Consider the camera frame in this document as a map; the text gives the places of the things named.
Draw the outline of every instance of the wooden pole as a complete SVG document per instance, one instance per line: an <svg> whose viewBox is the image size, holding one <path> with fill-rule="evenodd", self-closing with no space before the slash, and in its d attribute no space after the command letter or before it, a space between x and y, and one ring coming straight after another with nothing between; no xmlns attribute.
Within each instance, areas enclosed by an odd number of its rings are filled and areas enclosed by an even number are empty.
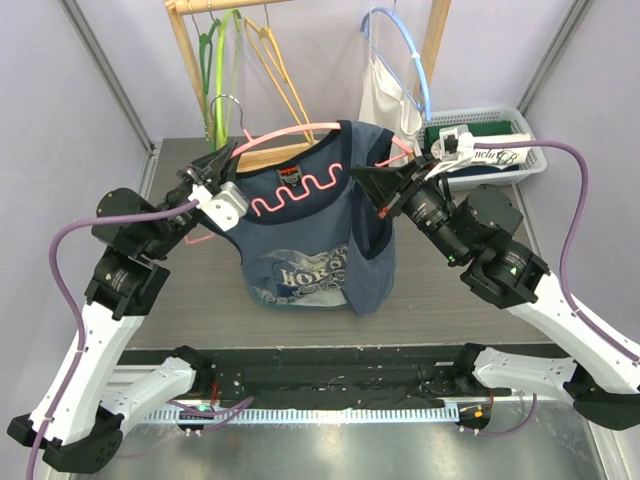
<svg viewBox="0 0 640 480"><path fill-rule="evenodd" d="M187 26L184 24L182 15L180 15L178 13L178 10L176 9L176 2L174 2L173 0L167 0L165 2L165 7L167 8L167 13L169 14L169 20L171 21L173 33L176 36L176 41L178 42L178 47L180 48L182 59L184 60L184 64L187 67L187 73L189 74L189 78L191 79L193 91L195 92L196 98L198 99L200 110L202 110L202 114L206 118L207 106L205 105L204 96L202 94L202 78L200 77L200 70L198 69L196 56L193 53L193 48L191 48L191 39L189 38Z"/></svg>
<svg viewBox="0 0 640 480"><path fill-rule="evenodd" d="M287 2L289 0L175 0L176 10L180 15L190 13L213 12L228 8L242 8L251 5L265 5L267 3Z"/></svg>
<svg viewBox="0 0 640 480"><path fill-rule="evenodd" d="M433 78L433 70L436 66L436 59L438 58L440 42L444 34L444 27L447 23L450 6L451 0L433 0L431 4L427 33L424 36L424 43L422 44L422 51L420 52L420 59L429 85L431 85L431 79Z"/></svg>

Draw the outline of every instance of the black robot end effector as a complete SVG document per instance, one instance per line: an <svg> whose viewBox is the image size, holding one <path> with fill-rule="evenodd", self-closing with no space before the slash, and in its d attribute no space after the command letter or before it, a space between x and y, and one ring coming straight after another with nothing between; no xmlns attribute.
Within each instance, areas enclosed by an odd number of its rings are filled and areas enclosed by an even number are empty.
<svg viewBox="0 0 640 480"><path fill-rule="evenodd" d="M128 188L119 188L105 195L97 208L98 217L153 213L184 205L189 201L194 185L205 186L212 195L220 185L235 175L237 159L232 157L235 143L205 155L181 168L180 184L167 192L163 201L152 205ZM164 220L118 225L99 225L91 229L94 237L109 248L131 258L164 260L167 254L193 230L204 213L193 209Z"/></svg>
<svg viewBox="0 0 640 480"><path fill-rule="evenodd" d="M461 280L498 308L535 302L547 264L513 240L522 213L498 187L480 185L460 205L451 199L444 174L426 179L433 157L399 168L353 168L351 173L380 218L406 214L447 258L469 268Z"/></svg>
<svg viewBox="0 0 640 480"><path fill-rule="evenodd" d="M473 252L458 239L451 225L456 206L448 181L444 175L425 179L436 163L433 156L427 155L416 157L403 167L355 167L351 174L380 218L406 214L448 259L450 266L465 265Z"/></svg>

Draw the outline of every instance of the blue hanger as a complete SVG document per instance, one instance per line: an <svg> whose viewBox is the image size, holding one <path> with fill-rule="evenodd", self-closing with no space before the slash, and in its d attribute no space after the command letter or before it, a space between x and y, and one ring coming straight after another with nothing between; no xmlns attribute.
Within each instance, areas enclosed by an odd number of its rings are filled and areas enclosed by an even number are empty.
<svg viewBox="0 0 640 480"><path fill-rule="evenodd" d="M413 98L413 95L402 84L402 82L400 81L398 76L393 72L393 70L391 70L391 67L382 57L382 55L380 54L376 46L371 45L371 38L369 37L369 26L367 25L367 23L369 22L369 17L371 16L371 13L374 13L374 12L384 13L387 17L393 20L393 23L396 24L396 27L398 27L398 30L400 30L400 33L402 33L402 36L404 37L405 42L407 42L407 46L409 47L409 52L411 53L411 58L413 59L413 63L415 63L416 65L416 70L418 71L418 79L420 80L420 93L422 94L422 103L416 102L416 100ZM415 107L418 109L419 112L421 113L424 112L427 120L431 120L431 100L429 99L429 86L427 85L427 76L424 73L424 68L422 67L422 63L420 62L420 54L416 50L416 46L414 45L413 40L411 39L411 35L409 35L407 27L404 26L400 18L396 15L395 12L389 10L388 8L375 7L375 8L372 8L362 19L362 24L360 25L360 31L364 32L364 36L369 42L369 45L371 45L371 48L376 53L376 55L378 55L378 58L380 58L380 61L382 62L382 64L386 67L386 69L393 76L393 78L395 78L396 82L398 82L398 85L402 87L402 90L407 95L407 97L409 97L409 100L411 100L411 103L415 105Z"/></svg>

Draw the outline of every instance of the blue t-shirt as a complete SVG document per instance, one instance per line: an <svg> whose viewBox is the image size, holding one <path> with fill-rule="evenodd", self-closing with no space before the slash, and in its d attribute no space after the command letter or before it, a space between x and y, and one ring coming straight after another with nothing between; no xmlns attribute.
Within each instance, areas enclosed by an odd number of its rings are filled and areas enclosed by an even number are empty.
<svg viewBox="0 0 640 480"><path fill-rule="evenodd" d="M237 174L249 212L224 236L240 252L243 276L258 303L350 305L364 315L391 291L393 225L378 219L349 171L389 158L393 133L362 122L339 123L340 130L291 160ZM292 172L297 177L285 183L283 176ZM308 195L294 201L285 188L278 191L283 185L296 198Z"/></svg>

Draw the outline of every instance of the green cloth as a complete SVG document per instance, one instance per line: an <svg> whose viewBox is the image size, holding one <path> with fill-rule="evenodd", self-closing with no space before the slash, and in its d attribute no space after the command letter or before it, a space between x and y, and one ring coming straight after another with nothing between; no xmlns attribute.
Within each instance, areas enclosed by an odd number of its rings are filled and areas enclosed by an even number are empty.
<svg viewBox="0 0 640 480"><path fill-rule="evenodd" d="M493 135L509 135L513 133L511 131L511 122L508 120L490 123L467 123L466 125L469 127L469 133L474 137L491 137ZM431 145L438 140L441 129L450 128L451 126L452 125L440 125L427 127L427 132L424 136L425 150L431 150Z"/></svg>

